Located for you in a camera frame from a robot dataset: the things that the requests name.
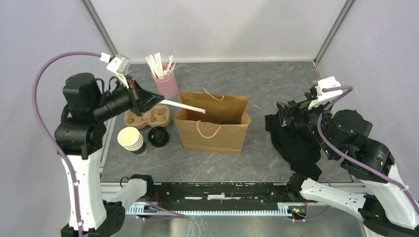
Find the pink cup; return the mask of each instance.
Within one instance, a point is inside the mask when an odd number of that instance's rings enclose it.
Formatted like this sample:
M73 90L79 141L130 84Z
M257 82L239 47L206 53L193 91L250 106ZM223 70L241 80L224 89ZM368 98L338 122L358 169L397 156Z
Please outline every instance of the pink cup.
M163 70L165 70L168 64L162 63L162 66ZM151 76L153 76L154 83L156 84L159 93L165 96L165 98L171 98L177 94L179 89L177 88L176 78L174 78L174 71L165 79L158 79L153 74Z

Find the string handle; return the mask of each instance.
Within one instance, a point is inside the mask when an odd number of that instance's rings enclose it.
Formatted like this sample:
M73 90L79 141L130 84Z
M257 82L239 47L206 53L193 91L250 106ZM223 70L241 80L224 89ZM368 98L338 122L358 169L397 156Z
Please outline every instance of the string handle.
M202 87L202 90L205 91L209 96L211 96L214 100L222 101L224 99L224 95L221 99L215 98L213 95L211 95L205 88Z
M197 130L198 130L198 133L199 133L199 134L200 134L203 138L207 138L207 139L209 139L209 138L213 138L215 135L217 135L218 131L221 129L221 124L220 124L220 126L219 126L219 127L218 127L218 129L217 129L217 131L215 131L215 133L214 133L212 136L206 137L206 136L204 136L204 135L201 133L201 131L199 130L199 126L198 126L199 122L200 122L200 120L198 120L198 121L197 121Z

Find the gray marble surface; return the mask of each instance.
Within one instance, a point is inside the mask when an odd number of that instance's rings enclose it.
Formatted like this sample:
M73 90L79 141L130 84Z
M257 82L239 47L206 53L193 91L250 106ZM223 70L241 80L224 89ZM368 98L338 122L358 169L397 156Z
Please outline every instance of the gray marble surface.
M157 92L146 64L131 65L130 75L146 89ZM117 142L125 127L124 115L116 118L102 172L104 182L119 182L132 174L152 175L156 182L286 182L293 174L290 165L273 147L265 131L264 116L277 112L276 101L303 98L312 81L318 79L312 62L234 62L177 64L175 77L179 91L200 92L205 87L215 94L245 95L250 98L251 117L241 155L190 151L183 148L175 124L166 127L170 140L162 148L146 141L147 153L136 156ZM169 100L179 101L178 95ZM171 119L178 108L170 107ZM140 130L147 136L150 127ZM332 182L350 182L340 161L321 158L321 177Z

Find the brown paper bag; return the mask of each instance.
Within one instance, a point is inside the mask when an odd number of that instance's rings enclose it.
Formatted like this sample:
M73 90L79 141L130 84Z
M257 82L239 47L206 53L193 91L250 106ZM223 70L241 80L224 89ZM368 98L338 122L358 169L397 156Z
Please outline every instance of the brown paper bag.
M183 147L191 150L240 154L250 124L246 96L181 92L182 104L205 109L205 114L181 109L174 117Z

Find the black cloth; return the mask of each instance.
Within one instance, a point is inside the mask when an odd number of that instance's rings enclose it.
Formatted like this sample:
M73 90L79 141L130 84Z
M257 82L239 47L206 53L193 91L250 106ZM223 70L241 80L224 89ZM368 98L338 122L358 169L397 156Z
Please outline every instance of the black cloth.
M281 127L279 112L265 116L265 130L271 133L272 144L291 165L291 170L315 181L322 173L316 165L320 159L320 146L307 127L288 125Z

